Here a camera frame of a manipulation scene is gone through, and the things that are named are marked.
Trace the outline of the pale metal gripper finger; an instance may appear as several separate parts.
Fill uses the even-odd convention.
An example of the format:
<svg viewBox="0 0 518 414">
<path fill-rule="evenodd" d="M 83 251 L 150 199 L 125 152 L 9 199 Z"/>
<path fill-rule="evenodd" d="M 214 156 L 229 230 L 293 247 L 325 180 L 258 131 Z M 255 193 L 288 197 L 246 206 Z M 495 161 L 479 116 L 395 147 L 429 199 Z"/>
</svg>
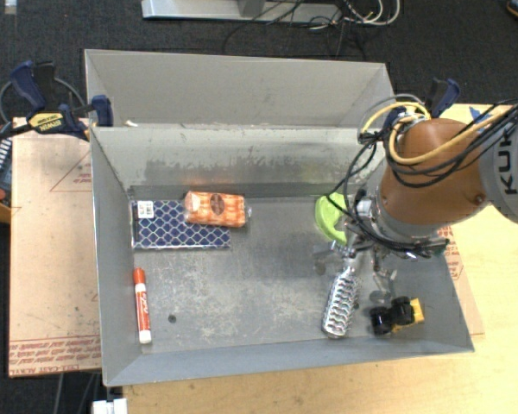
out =
<svg viewBox="0 0 518 414">
<path fill-rule="evenodd" d="M 395 279 L 397 271 L 384 267 L 378 257 L 372 261 L 372 279 L 376 289 L 369 295 L 370 301 L 374 304 L 389 304 L 396 298 Z"/>
<path fill-rule="evenodd" d="M 313 271 L 318 275 L 339 272 L 352 257 L 352 248 L 315 246 L 313 248 Z"/>
</svg>

